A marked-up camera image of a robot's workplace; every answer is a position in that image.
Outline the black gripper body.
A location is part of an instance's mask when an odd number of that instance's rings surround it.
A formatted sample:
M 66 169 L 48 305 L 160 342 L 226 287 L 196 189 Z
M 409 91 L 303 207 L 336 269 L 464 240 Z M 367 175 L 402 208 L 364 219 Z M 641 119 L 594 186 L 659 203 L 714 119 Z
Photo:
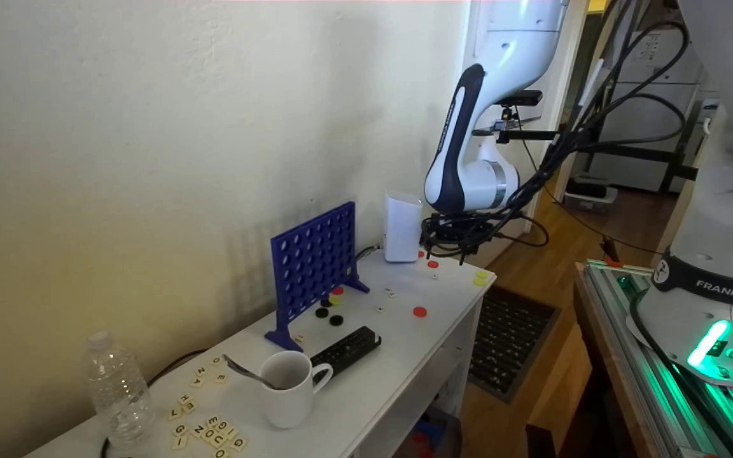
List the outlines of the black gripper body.
M 465 259 L 491 242 L 500 227 L 476 210 L 464 214 L 430 214 L 422 219 L 420 244 L 427 258 L 458 258 Z

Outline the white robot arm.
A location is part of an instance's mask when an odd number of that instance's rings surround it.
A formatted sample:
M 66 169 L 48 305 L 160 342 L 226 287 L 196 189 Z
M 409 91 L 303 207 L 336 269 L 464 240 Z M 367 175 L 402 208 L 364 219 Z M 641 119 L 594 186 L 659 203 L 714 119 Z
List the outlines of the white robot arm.
M 479 55 L 454 87 L 426 175 L 422 244 L 471 254 L 501 235 L 533 195 L 580 148 L 583 130 L 560 132 L 533 179 L 493 142 L 471 148 L 482 114 L 538 81 L 562 34 L 569 0 L 483 0 L 491 17 Z M 721 109 L 700 151 L 689 203 L 633 314 L 645 342 L 695 377 L 733 387 L 733 0 L 681 0 L 683 41 L 695 49 Z

